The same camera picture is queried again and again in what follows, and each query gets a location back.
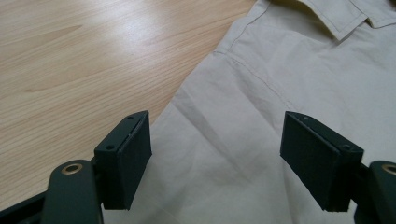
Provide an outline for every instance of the shirt fabric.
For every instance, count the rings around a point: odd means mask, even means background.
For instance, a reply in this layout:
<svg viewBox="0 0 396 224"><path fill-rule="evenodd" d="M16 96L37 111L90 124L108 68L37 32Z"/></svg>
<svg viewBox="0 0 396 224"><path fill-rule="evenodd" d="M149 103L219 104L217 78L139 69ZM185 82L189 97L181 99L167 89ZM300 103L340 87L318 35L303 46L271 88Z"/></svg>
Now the shirt fabric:
<svg viewBox="0 0 396 224"><path fill-rule="evenodd" d="M320 209L279 156L285 111L396 161L395 4L259 0L151 127L131 211L105 223L354 223Z"/></svg>

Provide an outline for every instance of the light wood tabletop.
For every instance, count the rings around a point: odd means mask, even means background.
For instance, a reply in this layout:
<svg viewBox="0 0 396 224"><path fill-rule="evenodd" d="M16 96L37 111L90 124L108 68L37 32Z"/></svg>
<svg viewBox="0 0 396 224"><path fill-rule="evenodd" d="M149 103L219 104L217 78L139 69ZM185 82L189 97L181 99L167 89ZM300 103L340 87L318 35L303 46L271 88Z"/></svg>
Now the light wood tabletop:
<svg viewBox="0 0 396 224"><path fill-rule="evenodd" d="M0 210L90 160L122 118L152 123L254 0L0 2Z"/></svg>

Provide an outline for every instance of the black plastic part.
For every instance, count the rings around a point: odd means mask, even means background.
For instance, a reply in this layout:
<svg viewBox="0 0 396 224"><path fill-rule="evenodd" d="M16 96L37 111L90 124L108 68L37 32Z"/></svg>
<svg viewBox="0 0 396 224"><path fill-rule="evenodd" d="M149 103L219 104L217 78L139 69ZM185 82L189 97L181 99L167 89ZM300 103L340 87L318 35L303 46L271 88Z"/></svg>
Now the black plastic part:
<svg viewBox="0 0 396 224"><path fill-rule="evenodd" d="M280 155L323 210L347 211L363 149L316 119L286 112Z"/></svg>
<svg viewBox="0 0 396 224"><path fill-rule="evenodd" d="M1 211L0 223L38 224L40 222L45 197L45 192L40 193Z"/></svg>
<svg viewBox="0 0 396 224"><path fill-rule="evenodd" d="M70 161L52 172L40 223L103 223L89 161Z"/></svg>
<svg viewBox="0 0 396 224"><path fill-rule="evenodd" d="M396 223L396 163L371 163L368 186L381 223Z"/></svg>
<svg viewBox="0 0 396 224"><path fill-rule="evenodd" d="M352 175L351 199L358 205L355 212L355 223L378 224L380 223L378 213L368 184L369 168L361 164L359 171Z"/></svg>
<svg viewBox="0 0 396 224"><path fill-rule="evenodd" d="M103 175L105 209L130 209L151 156L149 112L123 119L94 150L95 169Z"/></svg>

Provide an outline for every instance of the beige shirt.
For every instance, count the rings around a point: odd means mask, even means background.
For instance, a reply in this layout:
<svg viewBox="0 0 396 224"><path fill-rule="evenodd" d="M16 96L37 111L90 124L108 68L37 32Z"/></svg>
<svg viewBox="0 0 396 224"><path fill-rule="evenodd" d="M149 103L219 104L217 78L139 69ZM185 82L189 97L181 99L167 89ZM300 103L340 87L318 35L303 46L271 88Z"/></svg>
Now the beige shirt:
<svg viewBox="0 0 396 224"><path fill-rule="evenodd" d="M106 223L354 223L321 211L280 158L287 110L396 161L396 12L388 0L259 0L151 129L130 212Z"/></svg>

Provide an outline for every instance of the shirt collar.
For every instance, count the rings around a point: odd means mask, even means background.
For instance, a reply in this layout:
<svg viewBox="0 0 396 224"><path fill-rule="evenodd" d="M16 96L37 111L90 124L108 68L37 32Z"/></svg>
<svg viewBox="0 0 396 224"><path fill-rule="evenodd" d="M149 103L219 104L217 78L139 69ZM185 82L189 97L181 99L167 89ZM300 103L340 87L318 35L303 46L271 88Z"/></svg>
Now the shirt collar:
<svg viewBox="0 0 396 224"><path fill-rule="evenodd" d="M318 15L338 40L345 38L363 21L373 28L396 23L395 4L389 0L299 0Z"/></svg>

